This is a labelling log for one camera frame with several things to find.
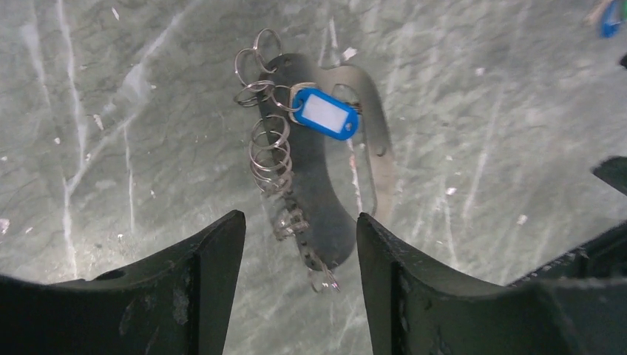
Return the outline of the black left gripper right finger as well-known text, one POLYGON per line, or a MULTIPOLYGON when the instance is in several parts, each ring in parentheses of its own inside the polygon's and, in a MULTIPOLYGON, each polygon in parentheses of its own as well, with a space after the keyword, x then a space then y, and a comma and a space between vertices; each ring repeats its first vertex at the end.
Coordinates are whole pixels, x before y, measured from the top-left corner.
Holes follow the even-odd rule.
POLYGON ((462 273, 357 221, 375 354, 624 354, 626 225, 509 285, 462 273))

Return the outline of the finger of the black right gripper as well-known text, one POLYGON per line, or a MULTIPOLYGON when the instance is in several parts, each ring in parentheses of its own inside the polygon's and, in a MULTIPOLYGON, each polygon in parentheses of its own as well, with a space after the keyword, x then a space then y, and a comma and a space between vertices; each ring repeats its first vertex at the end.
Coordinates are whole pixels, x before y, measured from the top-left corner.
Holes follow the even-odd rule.
POLYGON ((621 194, 627 195, 627 157, 608 157, 592 169, 592 174, 621 194))

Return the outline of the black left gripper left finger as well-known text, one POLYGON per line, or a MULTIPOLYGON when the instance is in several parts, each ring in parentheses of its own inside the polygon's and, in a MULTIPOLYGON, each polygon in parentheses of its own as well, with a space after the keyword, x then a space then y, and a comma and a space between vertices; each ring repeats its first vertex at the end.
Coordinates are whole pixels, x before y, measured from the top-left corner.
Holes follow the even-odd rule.
POLYGON ((234 210, 94 280, 1 277, 3 354, 221 354, 245 242, 234 210))

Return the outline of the blue plastic key tag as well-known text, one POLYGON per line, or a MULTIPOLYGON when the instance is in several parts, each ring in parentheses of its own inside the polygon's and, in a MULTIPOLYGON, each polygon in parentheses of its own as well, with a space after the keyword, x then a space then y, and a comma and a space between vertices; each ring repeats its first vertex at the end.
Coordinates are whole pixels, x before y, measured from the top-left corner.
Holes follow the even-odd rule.
POLYGON ((299 89, 292 108, 298 124, 338 141, 352 138, 359 128, 356 109, 314 87, 299 89))

